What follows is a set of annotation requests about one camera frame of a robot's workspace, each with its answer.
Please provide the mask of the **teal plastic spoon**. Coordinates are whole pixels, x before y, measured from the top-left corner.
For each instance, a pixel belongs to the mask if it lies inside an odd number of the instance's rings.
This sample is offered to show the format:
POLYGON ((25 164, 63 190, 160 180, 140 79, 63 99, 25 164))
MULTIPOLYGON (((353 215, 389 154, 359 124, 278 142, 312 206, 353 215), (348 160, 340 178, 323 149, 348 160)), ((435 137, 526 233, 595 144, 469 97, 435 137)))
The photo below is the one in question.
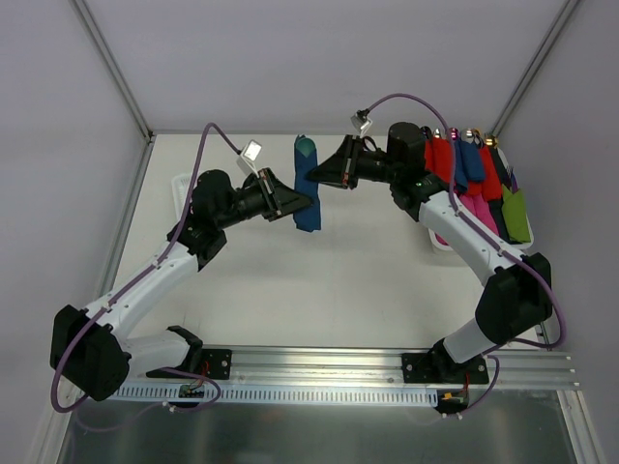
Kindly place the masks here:
POLYGON ((315 155, 315 143, 306 136, 299 136, 295 140, 295 150, 307 159, 315 155))

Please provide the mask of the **dark blue paper napkin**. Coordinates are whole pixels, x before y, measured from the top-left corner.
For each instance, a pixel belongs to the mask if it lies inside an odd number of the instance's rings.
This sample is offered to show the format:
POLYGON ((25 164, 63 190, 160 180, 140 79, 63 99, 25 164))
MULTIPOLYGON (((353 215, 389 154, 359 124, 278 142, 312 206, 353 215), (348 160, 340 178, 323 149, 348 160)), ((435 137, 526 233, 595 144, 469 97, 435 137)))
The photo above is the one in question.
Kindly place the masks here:
POLYGON ((310 196, 313 200, 313 205, 309 208, 306 208, 305 210, 294 213, 293 220, 297 229, 304 232, 312 233, 319 231, 322 226, 318 184, 307 180, 307 174, 309 173, 309 171, 318 165, 317 150, 315 151, 314 156, 306 159, 295 150, 295 140, 293 144, 295 171, 294 188, 297 191, 310 196))

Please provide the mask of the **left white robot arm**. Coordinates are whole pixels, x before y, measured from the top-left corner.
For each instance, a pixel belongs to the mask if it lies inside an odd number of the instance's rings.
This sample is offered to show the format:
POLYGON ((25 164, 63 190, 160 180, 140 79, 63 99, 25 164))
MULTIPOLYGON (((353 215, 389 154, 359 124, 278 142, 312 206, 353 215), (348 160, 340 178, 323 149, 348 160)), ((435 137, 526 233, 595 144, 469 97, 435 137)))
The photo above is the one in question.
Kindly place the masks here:
POLYGON ((197 374, 203 350, 197 335, 170 326, 159 334, 134 337, 137 323, 216 257, 227 243, 227 228, 256 217, 275 221, 313 203, 269 168, 249 175, 238 188, 218 169, 192 181, 181 218, 141 270, 84 308, 68 304, 56 314, 50 349, 54 387, 66 378, 85 396, 103 401, 131 377, 156 371, 197 374))

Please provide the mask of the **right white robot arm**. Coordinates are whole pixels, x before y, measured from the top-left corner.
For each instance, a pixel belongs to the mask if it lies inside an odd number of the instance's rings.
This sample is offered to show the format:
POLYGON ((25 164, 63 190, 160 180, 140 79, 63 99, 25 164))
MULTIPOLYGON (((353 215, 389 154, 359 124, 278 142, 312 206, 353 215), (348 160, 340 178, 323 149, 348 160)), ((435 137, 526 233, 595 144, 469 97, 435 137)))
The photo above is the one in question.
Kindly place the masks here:
POLYGON ((354 189, 362 180, 387 184, 396 205, 445 240, 481 282, 474 316, 413 366, 451 383, 482 355, 551 316, 550 265, 540 253, 519 253, 470 216, 448 184, 427 170, 427 142, 418 126, 406 122, 391 125, 384 149, 371 151, 363 137, 347 135, 307 177, 340 189, 354 189))

